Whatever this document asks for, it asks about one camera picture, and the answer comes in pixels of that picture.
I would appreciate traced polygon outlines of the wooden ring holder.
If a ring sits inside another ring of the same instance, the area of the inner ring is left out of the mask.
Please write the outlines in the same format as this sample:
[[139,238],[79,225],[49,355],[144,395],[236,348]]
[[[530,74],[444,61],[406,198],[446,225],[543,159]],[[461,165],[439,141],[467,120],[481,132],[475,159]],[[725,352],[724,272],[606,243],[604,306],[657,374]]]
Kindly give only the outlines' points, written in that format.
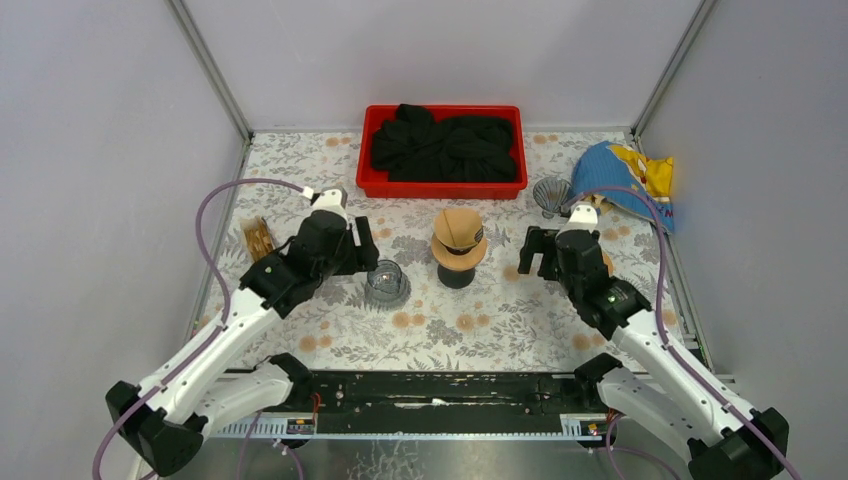
[[615,271],[615,266],[613,264],[611,257],[606,252],[602,252],[602,260],[603,260],[604,265],[606,266],[608,274],[610,276],[613,276],[614,271]]
[[465,253],[452,253],[436,235],[431,237],[431,252],[436,262],[450,271],[466,271],[476,268],[484,259],[488,249],[488,239],[483,237],[476,246]]

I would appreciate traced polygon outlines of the clear glass carafe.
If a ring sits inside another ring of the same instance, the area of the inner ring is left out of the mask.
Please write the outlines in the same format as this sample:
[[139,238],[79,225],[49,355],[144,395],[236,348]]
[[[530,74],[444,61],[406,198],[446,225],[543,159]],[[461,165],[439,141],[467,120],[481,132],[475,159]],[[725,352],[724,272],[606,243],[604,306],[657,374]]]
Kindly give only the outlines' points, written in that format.
[[371,310],[388,311],[402,307],[411,295],[411,285],[401,267],[392,260],[381,259],[367,273],[364,305]]

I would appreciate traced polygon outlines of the grey glass dripper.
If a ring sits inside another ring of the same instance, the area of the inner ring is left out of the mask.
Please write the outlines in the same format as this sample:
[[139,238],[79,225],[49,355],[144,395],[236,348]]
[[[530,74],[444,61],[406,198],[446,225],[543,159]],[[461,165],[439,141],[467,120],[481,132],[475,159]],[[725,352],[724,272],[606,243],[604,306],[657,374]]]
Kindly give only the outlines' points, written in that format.
[[542,209],[542,216],[553,219],[561,215],[562,207],[572,197],[572,186],[564,178],[549,176],[535,183],[532,196]]

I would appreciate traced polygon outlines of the single brown paper filter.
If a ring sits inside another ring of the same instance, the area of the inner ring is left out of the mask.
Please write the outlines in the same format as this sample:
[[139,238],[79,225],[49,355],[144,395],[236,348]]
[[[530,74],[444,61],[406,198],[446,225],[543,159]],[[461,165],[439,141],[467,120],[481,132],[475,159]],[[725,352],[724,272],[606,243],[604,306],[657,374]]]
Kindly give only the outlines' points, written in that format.
[[476,246],[473,236],[480,225],[481,215],[471,208],[447,208],[434,219],[434,234],[448,249],[467,251]]

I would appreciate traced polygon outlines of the dark red glass carafe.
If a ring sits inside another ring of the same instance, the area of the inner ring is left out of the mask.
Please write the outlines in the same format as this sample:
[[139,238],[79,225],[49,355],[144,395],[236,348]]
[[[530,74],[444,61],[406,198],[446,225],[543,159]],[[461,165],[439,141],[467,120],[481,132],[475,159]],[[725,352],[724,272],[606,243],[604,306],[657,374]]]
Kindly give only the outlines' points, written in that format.
[[470,268],[467,270],[450,270],[442,265],[437,268],[437,276],[439,281],[445,287],[451,289],[463,289],[470,285],[475,278],[476,270]]

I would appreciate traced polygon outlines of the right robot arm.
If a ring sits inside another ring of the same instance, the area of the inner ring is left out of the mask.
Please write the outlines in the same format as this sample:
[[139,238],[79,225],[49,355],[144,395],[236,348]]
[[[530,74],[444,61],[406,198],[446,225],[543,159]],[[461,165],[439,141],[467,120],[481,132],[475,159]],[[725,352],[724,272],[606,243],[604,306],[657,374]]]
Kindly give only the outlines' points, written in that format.
[[662,314],[629,282],[612,276],[598,235],[585,229],[528,228],[518,271],[559,283],[580,318],[656,382],[644,384],[615,357],[579,367],[575,402],[604,406],[639,423],[686,462],[694,479],[772,479],[790,472],[789,425],[775,408],[759,410],[734,393],[664,327]]

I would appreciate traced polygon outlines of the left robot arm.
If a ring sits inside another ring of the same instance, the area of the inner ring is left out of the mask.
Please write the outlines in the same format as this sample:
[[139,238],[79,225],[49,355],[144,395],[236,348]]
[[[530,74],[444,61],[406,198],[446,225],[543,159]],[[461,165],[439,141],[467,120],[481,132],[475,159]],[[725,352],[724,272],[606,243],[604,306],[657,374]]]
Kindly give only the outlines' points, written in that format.
[[247,270],[227,311],[153,374],[136,385],[119,381],[107,392],[120,437],[156,475],[168,477],[220,428],[269,407],[304,407],[313,374],[290,353],[269,357],[232,383],[218,379],[250,343],[311,300],[326,280],[371,272],[378,257],[367,217],[348,221],[333,211],[313,211],[296,235]]

